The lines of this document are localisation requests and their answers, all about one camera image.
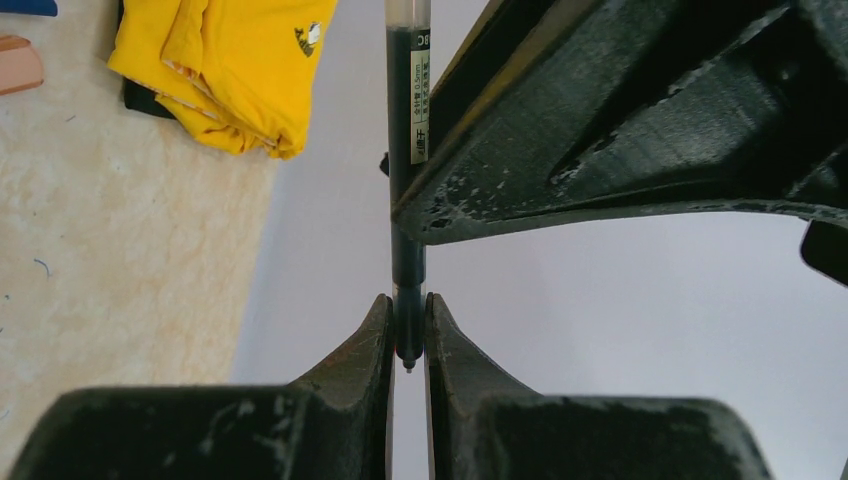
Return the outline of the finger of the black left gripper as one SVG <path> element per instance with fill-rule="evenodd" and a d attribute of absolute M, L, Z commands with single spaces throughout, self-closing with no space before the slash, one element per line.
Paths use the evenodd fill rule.
<path fill-rule="evenodd" d="M 847 222 L 843 1 L 490 1 L 393 221 L 428 245 L 702 212 Z"/>

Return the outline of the blue pen cap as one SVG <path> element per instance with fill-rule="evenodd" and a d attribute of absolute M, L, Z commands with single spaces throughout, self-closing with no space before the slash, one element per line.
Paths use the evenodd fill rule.
<path fill-rule="evenodd" d="M 58 6 L 55 0 L 0 0 L 2 13 L 56 17 Z"/>

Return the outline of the thin black pen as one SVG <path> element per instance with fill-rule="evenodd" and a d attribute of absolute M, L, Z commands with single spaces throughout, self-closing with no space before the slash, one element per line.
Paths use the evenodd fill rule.
<path fill-rule="evenodd" d="M 431 3 L 384 2 L 387 60 L 388 176 L 396 205 L 429 160 Z M 422 243 L 391 225 L 395 350 L 412 371 L 424 351 L 426 255 Z"/>

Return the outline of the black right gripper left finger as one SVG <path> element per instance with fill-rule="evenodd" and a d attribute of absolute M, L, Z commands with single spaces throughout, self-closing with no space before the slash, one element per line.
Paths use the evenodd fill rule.
<path fill-rule="evenodd" d="M 61 395 L 14 479 L 386 479 L 392 302 L 285 385 L 103 387 Z"/>

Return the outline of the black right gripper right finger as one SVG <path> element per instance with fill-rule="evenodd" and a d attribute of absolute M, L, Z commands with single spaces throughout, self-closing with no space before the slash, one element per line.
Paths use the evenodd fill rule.
<path fill-rule="evenodd" d="M 506 372 L 427 299 L 435 479 L 767 479 L 747 424 L 703 398 L 558 396 Z"/>

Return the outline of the orange highlighter pen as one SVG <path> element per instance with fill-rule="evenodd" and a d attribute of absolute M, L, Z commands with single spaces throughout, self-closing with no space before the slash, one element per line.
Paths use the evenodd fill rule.
<path fill-rule="evenodd" d="M 31 41 L 17 35 L 2 35 L 1 95 L 37 88 L 44 80 L 44 66 Z"/>

